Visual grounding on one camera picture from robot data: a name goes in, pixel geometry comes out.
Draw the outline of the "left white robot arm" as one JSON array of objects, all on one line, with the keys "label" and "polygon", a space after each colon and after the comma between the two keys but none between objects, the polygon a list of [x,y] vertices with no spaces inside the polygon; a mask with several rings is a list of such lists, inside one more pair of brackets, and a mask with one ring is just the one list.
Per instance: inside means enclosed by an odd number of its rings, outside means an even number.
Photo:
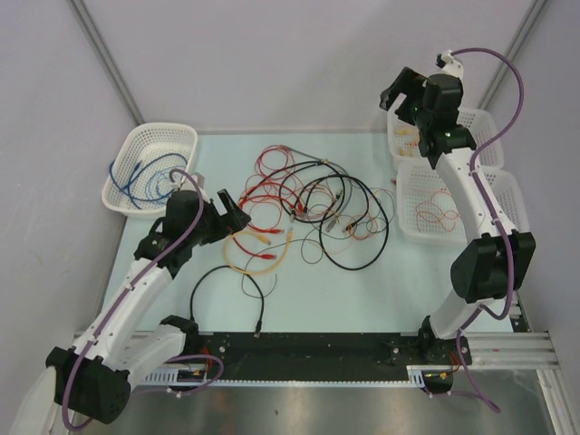
[{"label": "left white robot arm", "polygon": [[129,343],[140,319],[191,259],[195,247],[218,242],[250,223],[226,190],[218,193],[226,212],[194,190],[178,190],[139,243],[134,260],[113,299],[69,347],[53,348],[45,369],[25,399],[13,434],[48,434],[61,418],[68,431],[73,413],[87,422],[109,424],[126,407],[131,393],[160,365],[177,358],[187,363],[200,351],[198,325],[177,315],[163,319],[153,334]]}]

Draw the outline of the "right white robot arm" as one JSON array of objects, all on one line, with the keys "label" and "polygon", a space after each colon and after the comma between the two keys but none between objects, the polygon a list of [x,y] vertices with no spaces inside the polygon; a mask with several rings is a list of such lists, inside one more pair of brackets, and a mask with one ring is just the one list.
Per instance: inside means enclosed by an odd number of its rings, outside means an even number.
[{"label": "right white robot arm", "polygon": [[480,147],[458,122],[463,84],[459,77],[426,77],[405,67],[380,96],[381,109],[417,128],[419,151],[444,182],[461,217],[467,245],[450,267],[452,289],[440,308],[425,318],[418,352],[440,363],[450,343],[483,312],[508,316],[536,249],[529,232],[520,232],[498,203],[479,166]]}]

